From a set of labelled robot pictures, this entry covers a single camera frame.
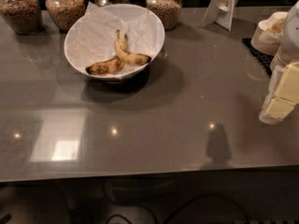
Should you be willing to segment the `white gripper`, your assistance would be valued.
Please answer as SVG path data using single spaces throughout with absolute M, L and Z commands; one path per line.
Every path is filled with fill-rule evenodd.
M 299 63 L 290 63 L 285 68 L 277 65 L 269 81 L 259 120 L 266 124 L 277 124 L 298 104 Z

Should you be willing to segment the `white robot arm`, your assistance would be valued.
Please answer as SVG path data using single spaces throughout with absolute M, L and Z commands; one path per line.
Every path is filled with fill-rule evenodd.
M 282 23 L 280 46 L 270 68 L 272 76 L 259 119 L 277 124 L 299 104 L 299 1 Z

